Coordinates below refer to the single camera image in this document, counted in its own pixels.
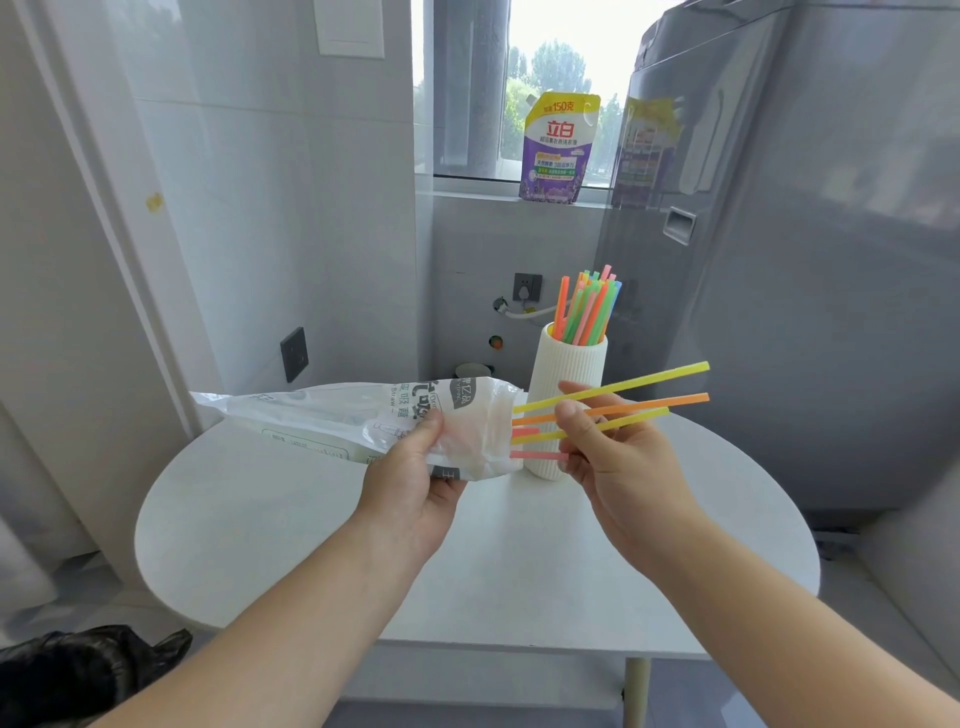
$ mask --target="electrical outlet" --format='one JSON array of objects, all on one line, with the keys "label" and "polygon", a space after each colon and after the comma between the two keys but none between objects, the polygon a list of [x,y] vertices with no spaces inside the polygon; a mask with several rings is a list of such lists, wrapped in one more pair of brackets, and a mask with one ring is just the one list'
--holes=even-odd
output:
[{"label": "electrical outlet", "polygon": [[[540,300],[540,289],[543,287],[543,276],[533,273],[514,273],[514,301],[536,303]],[[520,296],[520,289],[526,288],[529,295]]]},{"label": "electrical outlet", "polygon": [[283,373],[287,375],[287,384],[289,384],[310,363],[306,355],[306,334],[303,333],[303,327],[298,328],[280,342],[280,355],[283,357]]}]

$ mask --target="window sill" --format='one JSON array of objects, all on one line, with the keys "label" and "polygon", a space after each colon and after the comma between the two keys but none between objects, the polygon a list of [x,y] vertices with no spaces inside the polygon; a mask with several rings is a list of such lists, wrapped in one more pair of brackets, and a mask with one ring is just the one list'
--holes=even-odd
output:
[{"label": "window sill", "polygon": [[573,205],[555,205],[521,200],[517,196],[519,182],[502,180],[471,180],[465,178],[434,177],[433,194],[440,197],[487,200],[499,203],[541,205],[547,207],[587,207],[605,209],[610,190],[607,187],[583,187],[579,200]]}]

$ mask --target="round white table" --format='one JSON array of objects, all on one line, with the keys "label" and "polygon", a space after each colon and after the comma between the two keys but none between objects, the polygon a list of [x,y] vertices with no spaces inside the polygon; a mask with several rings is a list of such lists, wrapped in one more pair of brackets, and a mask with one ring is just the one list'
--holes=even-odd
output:
[{"label": "round white table", "polygon": [[[705,510],[816,594],[816,546],[776,481],[690,420],[658,426]],[[135,534],[144,580],[186,619],[226,627],[343,523],[364,471],[220,423],[147,495]],[[610,708],[627,664],[625,720],[640,725],[649,659],[707,656],[612,548],[580,487],[522,470],[467,487],[444,545],[345,696]]]}]

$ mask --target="white hose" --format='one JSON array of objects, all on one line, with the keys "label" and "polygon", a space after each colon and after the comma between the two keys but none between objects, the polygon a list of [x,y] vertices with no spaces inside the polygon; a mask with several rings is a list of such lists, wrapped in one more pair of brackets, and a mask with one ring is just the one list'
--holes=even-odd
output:
[{"label": "white hose", "polygon": [[534,311],[533,313],[514,313],[513,311],[507,310],[506,305],[500,306],[498,313],[502,313],[508,319],[517,319],[519,321],[525,321],[526,319],[536,319],[539,316],[546,316],[548,313],[553,313],[557,310],[557,306],[552,305],[549,308],[541,308],[539,311]]}]

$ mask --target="plastic packaging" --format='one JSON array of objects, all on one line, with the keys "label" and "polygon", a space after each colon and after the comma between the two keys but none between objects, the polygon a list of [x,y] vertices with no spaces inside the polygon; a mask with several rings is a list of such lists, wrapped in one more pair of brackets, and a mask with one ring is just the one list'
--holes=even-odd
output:
[{"label": "plastic packaging", "polygon": [[405,437],[428,409],[444,413],[444,434],[427,454],[436,477],[484,480],[517,471],[510,458],[513,384],[483,376],[402,384],[354,382],[264,395],[193,394],[275,440],[371,463]]},{"label": "plastic packaging", "polygon": [[600,118],[600,97],[547,91],[527,114],[520,197],[569,205],[577,201]]}]

